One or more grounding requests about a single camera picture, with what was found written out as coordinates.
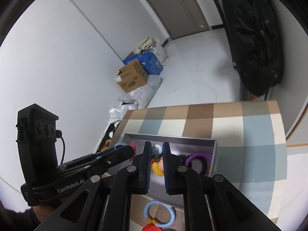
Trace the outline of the person's left hand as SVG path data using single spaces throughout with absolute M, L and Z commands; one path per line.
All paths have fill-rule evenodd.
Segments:
M 49 205 L 41 204 L 38 206 L 33 206 L 33 211 L 40 223 L 42 223 L 46 218 L 48 218 L 55 209 Z

